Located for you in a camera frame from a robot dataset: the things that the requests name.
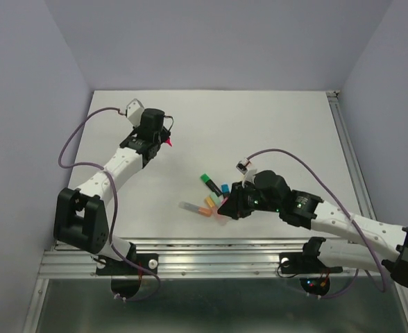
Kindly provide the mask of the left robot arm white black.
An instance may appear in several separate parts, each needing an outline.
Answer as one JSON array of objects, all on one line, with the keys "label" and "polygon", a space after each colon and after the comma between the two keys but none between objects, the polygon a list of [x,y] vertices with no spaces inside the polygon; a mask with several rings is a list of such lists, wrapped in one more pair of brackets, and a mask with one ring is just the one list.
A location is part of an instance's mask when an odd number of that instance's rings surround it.
[{"label": "left robot arm white black", "polygon": [[170,142],[171,130],[164,120],[168,115],[155,108],[143,108],[131,103],[126,110],[113,108],[125,117],[133,129],[105,165],[94,162],[58,165],[63,169],[92,167],[97,172],[74,189],[65,187],[56,202],[53,237],[77,249],[112,260],[120,273],[133,269],[149,273],[137,263],[135,244],[114,235],[118,215],[118,191]]}]

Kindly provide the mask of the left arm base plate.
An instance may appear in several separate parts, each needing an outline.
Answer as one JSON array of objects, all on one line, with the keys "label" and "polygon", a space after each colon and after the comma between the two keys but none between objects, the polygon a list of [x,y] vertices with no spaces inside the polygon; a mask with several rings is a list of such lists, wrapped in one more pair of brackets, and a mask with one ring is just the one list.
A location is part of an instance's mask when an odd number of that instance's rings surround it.
[{"label": "left arm base plate", "polygon": [[155,253],[139,254],[132,266],[104,256],[92,256],[92,259],[96,263],[95,274],[110,278],[110,289],[116,300],[143,301],[160,289],[158,255]]}]

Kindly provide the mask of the peach pastel highlighter body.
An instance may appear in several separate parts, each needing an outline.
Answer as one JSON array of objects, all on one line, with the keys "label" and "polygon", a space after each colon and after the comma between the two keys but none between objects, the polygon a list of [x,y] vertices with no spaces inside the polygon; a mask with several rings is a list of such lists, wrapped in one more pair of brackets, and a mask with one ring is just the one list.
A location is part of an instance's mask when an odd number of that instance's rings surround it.
[{"label": "peach pastel highlighter body", "polygon": [[229,222],[229,220],[230,220],[227,216],[220,215],[220,214],[217,214],[217,215],[215,216],[215,219],[216,219],[217,223],[218,223],[219,225],[221,225],[221,226],[226,225],[226,224]]}]

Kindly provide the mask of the green cap black highlighter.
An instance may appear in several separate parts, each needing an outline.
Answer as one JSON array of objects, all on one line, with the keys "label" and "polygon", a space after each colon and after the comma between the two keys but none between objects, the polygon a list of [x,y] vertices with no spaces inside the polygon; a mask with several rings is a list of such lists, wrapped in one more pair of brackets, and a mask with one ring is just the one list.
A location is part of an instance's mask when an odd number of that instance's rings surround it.
[{"label": "green cap black highlighter", "polygon": [[222,196],[222,191],[219,187],[214,183],[214,181],[208,176],[208,174],[204,173],[200,176],[200,179],[206,185],[206,187],[217,196]]}]

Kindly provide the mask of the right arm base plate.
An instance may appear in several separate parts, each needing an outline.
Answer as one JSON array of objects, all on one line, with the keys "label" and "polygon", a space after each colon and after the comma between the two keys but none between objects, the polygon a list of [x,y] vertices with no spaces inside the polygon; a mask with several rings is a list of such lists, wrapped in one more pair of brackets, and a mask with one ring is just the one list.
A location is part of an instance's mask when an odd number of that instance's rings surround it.
[{"label": "right arm base plate", "polygon": [[302,253],[284,253],[276,273],[280,278],[300,276],[300,286],[309,296],[322,298],[330,290],[331,269],[316,257],[304,256]]}]

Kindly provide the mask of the pink highlighter black body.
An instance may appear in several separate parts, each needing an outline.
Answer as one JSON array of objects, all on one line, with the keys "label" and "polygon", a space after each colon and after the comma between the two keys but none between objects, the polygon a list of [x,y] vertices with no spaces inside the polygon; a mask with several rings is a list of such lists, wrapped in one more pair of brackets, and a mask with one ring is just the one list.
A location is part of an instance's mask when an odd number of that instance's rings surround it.
[{"label": "pink highlighter black body", "polygon": [[170,147],[173,146],[170,138],[168,138],[165,143],[168,144]]}]

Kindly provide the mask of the coral pastel highlighter cap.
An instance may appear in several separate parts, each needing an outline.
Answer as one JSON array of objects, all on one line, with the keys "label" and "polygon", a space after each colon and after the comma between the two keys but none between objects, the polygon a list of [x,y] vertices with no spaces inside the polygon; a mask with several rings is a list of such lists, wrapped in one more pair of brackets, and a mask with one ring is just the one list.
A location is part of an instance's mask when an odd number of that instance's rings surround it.
[{"label": "coral pastel highlighter cap", "polygon": [[203,216],[206,216],[206,217],[212,216],[212,210],[210,210],[208,208],[204,208],[204,207],[199,207],[198,208],[198,213],[200,215],[203,215]]}]

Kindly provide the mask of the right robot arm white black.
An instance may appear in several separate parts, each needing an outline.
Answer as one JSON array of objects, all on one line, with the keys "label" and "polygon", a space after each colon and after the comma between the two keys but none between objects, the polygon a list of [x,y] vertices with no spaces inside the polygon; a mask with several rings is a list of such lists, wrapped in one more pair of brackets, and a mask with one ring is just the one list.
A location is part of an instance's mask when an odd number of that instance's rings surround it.
[{"label": "right robot arm white black", "polygon": [[218,213],[238,220],[255,211],[278,214],[285,223],[335,238],[312,237],[297,253],[285,253],[279,273],[286,276],[340,273],[344,268],[389,273],[408,288],[408,226],[387,224],[342,210],[321,197],[291,189],[266,170],[232,184]]}]

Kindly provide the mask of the yellow-orange pastel cap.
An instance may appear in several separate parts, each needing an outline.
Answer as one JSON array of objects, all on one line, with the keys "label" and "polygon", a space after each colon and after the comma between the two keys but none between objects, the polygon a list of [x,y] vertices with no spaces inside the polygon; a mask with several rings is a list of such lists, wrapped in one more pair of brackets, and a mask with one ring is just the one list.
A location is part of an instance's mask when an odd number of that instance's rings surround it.
[{"label": "yellow-orange pastel cap", "polygon": [[216,205],[214,203],[214,201],[212,200],[212,198],[210,196],[205,198],[205,203],[207,204],[207,206],[211,209],[211,210],[215,210],[216,209]]}]

